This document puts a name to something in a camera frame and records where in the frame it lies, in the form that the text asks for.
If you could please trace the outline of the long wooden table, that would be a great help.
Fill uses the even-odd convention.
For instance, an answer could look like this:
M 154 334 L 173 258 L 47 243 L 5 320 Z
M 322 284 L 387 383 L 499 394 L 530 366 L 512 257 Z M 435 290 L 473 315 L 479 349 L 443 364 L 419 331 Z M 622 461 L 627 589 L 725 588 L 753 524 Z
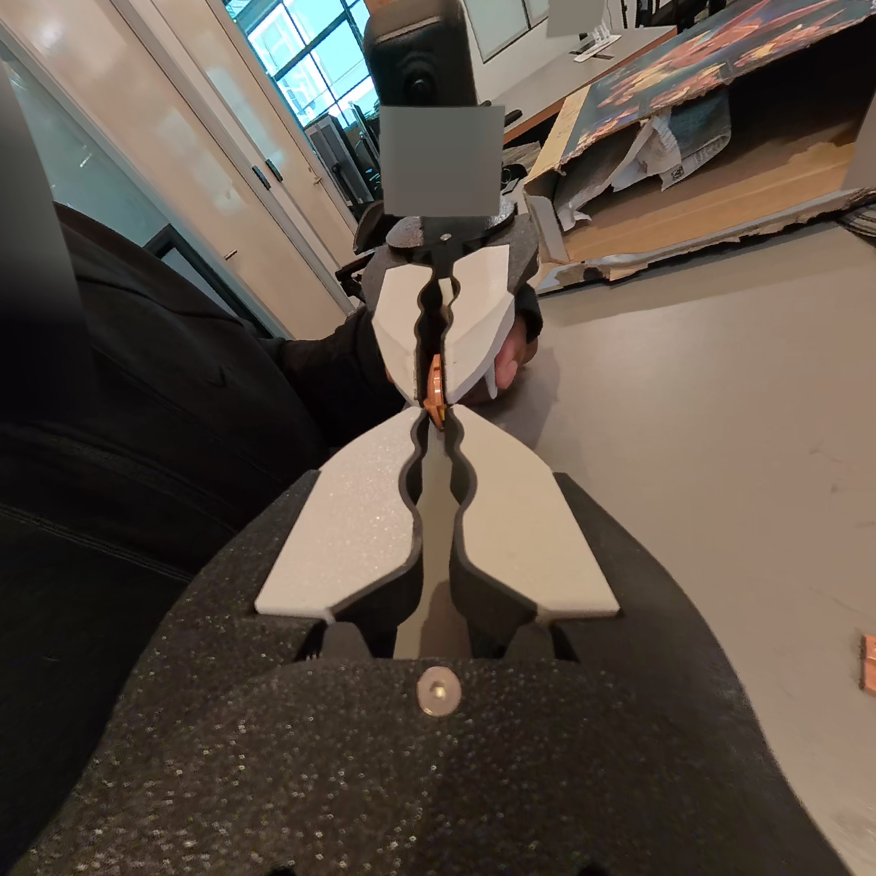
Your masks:
M 626 30 L 611 45 L 604 45 L 585 60 L 575 60 L 564 53 L 551 60 L 528 77 L 491 98 L 503 105 L 506 114 L 520 111 L 520 118 L 505 127 L 503 144 L 508 146 L 532 127 L 556 115 L 565 99 L 575 91 L 595 82 L 627 60 L 667 42 L 676 34 L 675 26 L 634 28 Z

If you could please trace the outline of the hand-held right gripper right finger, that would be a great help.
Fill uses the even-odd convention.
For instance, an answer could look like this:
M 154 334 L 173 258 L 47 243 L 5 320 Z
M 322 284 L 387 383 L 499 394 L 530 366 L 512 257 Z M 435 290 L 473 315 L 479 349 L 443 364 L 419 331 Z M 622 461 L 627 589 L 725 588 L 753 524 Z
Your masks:
M 468 407 L 451 408 L 459 508 L 451 595 L 469 621 L 611 618 L 620 607 L 551 468 Z

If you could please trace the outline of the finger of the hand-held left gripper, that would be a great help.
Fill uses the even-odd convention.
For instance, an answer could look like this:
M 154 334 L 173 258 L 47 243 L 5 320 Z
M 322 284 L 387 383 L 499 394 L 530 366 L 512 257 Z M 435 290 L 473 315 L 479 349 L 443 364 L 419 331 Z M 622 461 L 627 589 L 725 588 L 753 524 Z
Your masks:
M 449 303 L 443 341 L 444 400 L 459 402 L 483 378 L 497 394 L 495 359 L 514 322 L 508 290 L 509 245 L 488 246 L 458 259 L 452 279 L 458 293 Z
M 391 381 L 422 407 L 429 364 L 434 354 L 442 356 L 442 294 L 432 266 L 386 272 L 373 327 Z

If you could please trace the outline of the brown curved brick piece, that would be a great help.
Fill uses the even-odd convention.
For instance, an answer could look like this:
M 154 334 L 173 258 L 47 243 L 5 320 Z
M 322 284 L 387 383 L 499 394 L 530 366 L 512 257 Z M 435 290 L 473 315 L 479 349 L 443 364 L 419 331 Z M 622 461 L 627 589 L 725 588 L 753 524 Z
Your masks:
M 443 361 L 439 353 L 433 355 L 428 367 L 422 407 L 435 428 L 440 432 L 444 431 L 447 404 L 443 390 Z

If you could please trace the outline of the grey desk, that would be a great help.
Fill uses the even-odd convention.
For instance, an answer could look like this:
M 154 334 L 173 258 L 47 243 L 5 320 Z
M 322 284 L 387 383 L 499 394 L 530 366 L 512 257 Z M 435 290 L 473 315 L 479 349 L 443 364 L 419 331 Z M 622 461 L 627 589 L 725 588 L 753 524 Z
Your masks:
M 488 419 L 566 472 L 704 615 L 776 759 L 874 874 L 874 243 L 834 223 L 542 299 Z

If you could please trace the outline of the white cabinet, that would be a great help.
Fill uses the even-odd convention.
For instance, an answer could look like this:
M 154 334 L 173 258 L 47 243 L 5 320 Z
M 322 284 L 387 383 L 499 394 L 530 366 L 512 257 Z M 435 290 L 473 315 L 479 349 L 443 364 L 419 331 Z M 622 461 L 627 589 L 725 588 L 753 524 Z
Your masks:
M 270 329 L 329 334 L 352 221 L 216 2 L 2 2 L 2 39 Z

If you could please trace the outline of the clear plastic bag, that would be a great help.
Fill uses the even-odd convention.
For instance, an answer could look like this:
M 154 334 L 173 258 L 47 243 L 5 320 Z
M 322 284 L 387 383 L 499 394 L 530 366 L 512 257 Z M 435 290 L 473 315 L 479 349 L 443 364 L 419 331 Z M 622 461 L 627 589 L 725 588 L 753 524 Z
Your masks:
M 621 191 L 648 177 L 662 190 L 715 159 L 731 137 L 729 91 L 717 89 L 649 117 L 588 147 L 564 168 L 553 208 L 564 232 L 589 222 L 584 207 L 598 195 Z

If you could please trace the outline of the cardboard box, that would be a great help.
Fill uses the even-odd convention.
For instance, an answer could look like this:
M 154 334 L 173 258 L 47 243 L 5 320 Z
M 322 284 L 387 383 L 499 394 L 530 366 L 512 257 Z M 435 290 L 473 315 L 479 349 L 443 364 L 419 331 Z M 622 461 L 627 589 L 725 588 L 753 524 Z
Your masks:
M 566 99 L 526 179 L 539 294 L 618 281 L 674 257 L 874 202 L 875 4 L 738 2 Z M 730 142 L 662 190 L 608 189 L 562 231 L 553 194 L 601 139 L 717 89 Z

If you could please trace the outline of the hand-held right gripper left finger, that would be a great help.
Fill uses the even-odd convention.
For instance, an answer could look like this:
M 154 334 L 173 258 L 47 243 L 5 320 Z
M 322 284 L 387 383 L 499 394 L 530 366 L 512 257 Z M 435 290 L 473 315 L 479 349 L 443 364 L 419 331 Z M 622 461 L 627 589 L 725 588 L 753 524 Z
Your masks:
M 338 619 L 413 546 L 413 512 L 400 477 L 414 456 L 408 407 L 356 438 L 321 466 L 313 488 L 257 596 L 257 613 Z

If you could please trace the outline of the person's left hand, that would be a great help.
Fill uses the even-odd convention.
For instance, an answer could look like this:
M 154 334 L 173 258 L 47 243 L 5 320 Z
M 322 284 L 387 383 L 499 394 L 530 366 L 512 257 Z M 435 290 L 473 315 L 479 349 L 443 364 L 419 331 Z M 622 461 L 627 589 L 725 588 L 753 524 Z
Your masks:
M 539 340 L 528 338 L 527 319 L 523 314 L 517 314 L 514 323 L 494 360 L 495 393 L 487 388 L 482 393 L 484 401 L 495 400 L 499 394 L 507 391 L 518 372 L 534 358 L 538 351 Z

